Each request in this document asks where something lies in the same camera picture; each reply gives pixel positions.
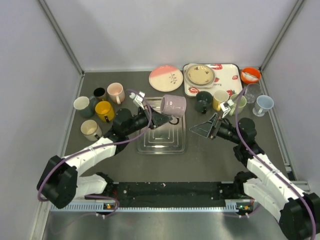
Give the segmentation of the mauve purple mug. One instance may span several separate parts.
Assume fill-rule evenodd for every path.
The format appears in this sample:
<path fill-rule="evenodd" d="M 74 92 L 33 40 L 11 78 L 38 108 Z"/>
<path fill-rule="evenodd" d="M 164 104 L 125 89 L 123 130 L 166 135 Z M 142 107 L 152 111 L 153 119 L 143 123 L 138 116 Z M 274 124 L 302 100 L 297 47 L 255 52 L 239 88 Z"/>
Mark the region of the mauve purple mug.
<path fill-rule="evenodd" d="M 177 124 L 185 115 L 187 100 L 184 96 L 165 94 L 160 102 L 160 113 L 165 115 L 164 124 Z"/>

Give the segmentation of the dark grey green mug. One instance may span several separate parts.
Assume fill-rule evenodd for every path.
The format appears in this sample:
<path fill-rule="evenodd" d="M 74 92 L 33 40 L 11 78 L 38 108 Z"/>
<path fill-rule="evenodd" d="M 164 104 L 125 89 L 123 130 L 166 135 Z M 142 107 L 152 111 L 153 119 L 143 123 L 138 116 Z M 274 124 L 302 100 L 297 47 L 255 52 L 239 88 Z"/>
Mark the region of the dark grey green mug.
<path fill-rule="evenodd" d="M 195 96 L 195 110 L 201 114 L 206 114 L 212 105 L 213 96 L 208 91 L 200 91 Z"/>

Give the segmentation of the pale yellow mug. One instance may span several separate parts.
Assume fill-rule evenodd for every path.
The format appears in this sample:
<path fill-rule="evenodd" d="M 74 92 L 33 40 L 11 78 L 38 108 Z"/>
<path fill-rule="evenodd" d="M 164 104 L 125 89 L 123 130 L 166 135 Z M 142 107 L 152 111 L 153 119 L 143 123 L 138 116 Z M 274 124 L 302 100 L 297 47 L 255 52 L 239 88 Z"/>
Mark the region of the pale yellow mug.
<path fill-rule="evenodd" d="M 229 100 L 229 94 L 225 90 L 217 90 L 213 94 L 212 107 L 215 111 L 219 112 L 221 110 L 220 104 Z"/>

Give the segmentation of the light green mug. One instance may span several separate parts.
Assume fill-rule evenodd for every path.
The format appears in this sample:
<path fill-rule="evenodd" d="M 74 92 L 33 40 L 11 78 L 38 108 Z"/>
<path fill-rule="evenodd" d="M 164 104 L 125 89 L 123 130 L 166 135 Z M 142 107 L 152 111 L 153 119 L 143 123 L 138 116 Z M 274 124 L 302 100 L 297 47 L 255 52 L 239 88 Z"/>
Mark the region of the light green mug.
<path fill-rule="evenodd" d="M 238 102 L 239 102 L 238 114 L 240 114 L 243 111 L 244 107 L 247 104 L 247 100 L 244 96 L 242 97 L 237 97 L 237 96 L 238 94 L 233 94 L 232 96 L 230 96 L 230 100 L 233 102 L 233 105 L 230 107 L 230 112 L 229 112 L 230 116 L 236 115 L 236 106 Z"/>

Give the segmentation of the pink white mug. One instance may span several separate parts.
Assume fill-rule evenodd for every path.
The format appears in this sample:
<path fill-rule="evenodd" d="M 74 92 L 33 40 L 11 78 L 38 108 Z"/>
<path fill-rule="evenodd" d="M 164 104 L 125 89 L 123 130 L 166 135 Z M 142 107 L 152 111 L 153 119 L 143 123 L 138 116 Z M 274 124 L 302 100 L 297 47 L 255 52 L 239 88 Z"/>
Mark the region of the pink white mug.
<path fill-rule="evenodd" d="M 106 90 L 114 103 L 120 105 L 125 100 L 126 95 L 124 87 L 119 82 L 111 83 Z"/>

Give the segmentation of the orange yellow mug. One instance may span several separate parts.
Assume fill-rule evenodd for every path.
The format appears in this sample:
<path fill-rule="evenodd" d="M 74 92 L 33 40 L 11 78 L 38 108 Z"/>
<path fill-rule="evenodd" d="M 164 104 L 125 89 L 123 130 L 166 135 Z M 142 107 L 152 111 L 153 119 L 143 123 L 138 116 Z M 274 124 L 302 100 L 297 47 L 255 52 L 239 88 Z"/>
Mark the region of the orange yellow mug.
<path fill-rule="evenodd" d="M 98 117 L 106 123 L 110 123 L 115 117 L 114 109 L 111 103 L 108 101 L 100 101 L 95 106 L 95 112 L 98 115 Z"/>

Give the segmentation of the dark brown patterned cup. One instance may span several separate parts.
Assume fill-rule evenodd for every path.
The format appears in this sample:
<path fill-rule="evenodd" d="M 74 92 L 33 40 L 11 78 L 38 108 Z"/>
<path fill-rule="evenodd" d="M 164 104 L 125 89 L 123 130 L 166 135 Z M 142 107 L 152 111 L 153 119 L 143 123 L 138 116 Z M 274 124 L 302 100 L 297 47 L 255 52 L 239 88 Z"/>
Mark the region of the dark brown patterned cup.
<path fill-rule="evenodd" d="M 107 101 L 107 93 L 106 90 L 103 87 L 98 87 L 93 91 L 93 95 L 99 100 L 99 101 Z"/>

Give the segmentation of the cream white mug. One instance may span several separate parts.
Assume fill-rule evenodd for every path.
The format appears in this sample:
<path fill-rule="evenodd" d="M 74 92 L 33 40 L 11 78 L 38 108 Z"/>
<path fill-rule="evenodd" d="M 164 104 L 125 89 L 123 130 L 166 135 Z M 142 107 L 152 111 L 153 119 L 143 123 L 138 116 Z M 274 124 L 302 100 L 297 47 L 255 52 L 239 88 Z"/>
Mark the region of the cream white mug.
<path fill-rule="evenodd" d="M 80 131 L 91 142 L 96 142 L 99 140 L 103 133 L 95 120 L 89 119 L 84 121 L 80 126 Z"/>

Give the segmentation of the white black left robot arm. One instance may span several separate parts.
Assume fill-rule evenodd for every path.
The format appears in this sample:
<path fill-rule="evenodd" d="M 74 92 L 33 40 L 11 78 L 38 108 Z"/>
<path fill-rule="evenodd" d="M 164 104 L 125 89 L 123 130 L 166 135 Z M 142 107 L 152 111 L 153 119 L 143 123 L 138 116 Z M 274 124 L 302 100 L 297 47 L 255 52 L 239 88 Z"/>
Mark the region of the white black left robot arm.
<path fill-rule="evenodd" d="M 147 129 L 156 129 L 173 119 L 154 109 L 138 109 L 132 115 L 127 108 L 118 110 L 112 127 L 92 145 L 63 158 L 51 157 L 38 181 L 36 189 L 40 201 L 48 200 L 58 209 L 74 199 L 88 195 L 109 198 L 114 191 L 111 179 L 102 173 L 83 177 L 83 173 L 99 162 L 123 151 L 131 141 L 129 135 Z"/>

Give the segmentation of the steel mug tray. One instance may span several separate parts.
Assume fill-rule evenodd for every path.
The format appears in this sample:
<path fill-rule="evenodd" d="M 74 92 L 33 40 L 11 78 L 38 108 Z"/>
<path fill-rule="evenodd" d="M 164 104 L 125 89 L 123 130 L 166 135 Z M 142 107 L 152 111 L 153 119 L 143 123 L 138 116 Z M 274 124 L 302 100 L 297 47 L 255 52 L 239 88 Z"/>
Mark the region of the steel mug tray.
<path fill-rule="evenodd" d="M 157 129 L 148 129 L 137 139 L 136 149 L 142 155 L 183 154 L 187 147 L 185 117 L 175 118 Z"/>

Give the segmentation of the teal mug white inside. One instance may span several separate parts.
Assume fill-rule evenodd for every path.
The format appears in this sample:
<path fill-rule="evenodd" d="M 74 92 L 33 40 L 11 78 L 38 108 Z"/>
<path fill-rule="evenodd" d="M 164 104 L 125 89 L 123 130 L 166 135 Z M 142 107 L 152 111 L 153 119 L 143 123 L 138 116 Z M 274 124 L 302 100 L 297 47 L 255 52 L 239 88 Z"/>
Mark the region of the teal mug white inside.
<path fill-rule="evenodd" d="M 73 107 L 84 118 L 91 118 L 95 115 L 95 107 L 99 100 L 95 96 L 80 96 L 73 102 Z"/>

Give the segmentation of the pink cream round plate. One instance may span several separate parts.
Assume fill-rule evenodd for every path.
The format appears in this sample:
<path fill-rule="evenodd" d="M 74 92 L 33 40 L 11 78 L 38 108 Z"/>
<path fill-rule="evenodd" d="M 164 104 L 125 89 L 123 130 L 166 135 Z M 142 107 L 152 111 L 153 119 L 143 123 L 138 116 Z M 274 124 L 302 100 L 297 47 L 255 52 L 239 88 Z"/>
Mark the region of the pink cream round plate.
<path fill-rule="evenodd" d="M 152 70 L 148 80 L 155 90 L 172 92 L 182 85 L 184 78 L 182 72 L 177 67 L 163 65 Z"/>

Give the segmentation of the strawberry pattern square tray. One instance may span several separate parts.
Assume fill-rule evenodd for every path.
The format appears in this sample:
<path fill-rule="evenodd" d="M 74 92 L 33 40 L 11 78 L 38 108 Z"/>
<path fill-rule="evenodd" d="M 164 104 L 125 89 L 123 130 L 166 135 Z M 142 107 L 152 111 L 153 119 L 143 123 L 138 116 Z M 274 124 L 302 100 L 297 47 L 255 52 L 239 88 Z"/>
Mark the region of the strawberry pattern square tray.
<path fill-rule="evenodd" d="M 195 84 L 189 80 L 188 69 L 197 65 L 197 63 L 189 63 L 183 67 L 184 93 L 186 96 L 193 98 L 201 91 L 207 91 L 213 95 L 217 90 L 227 91 L 231 96 L 243 89 L 237 65 L 231 63 L 204 63 L 215 74 L 214 80 L 207 85 Z"/>

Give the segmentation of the light blue cup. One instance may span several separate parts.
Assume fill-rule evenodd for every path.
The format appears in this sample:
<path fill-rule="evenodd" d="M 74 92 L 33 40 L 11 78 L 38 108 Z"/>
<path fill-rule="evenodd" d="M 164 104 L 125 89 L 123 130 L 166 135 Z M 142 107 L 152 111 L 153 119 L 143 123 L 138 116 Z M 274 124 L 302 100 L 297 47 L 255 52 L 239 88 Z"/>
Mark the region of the light blue cup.
<path fill-rule="evenodd" d="M 252 112 L 257 117 L 263 117 L 265 113 L 274 107 L 274 100 L 268 95 L 260 95 L 257 97 Z"/>

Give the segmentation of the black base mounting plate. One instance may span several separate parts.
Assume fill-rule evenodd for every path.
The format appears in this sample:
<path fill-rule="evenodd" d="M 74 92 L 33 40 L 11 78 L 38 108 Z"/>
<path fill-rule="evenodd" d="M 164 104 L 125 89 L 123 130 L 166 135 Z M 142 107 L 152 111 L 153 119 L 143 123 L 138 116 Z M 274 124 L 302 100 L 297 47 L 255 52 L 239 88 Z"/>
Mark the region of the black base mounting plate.
<path fill-rule="evenodd" d="M 249 200 L 233 182 L 119 182 L 86 200 L 112 197 L 120 207 L 224 207 L 226 200 Z"/>

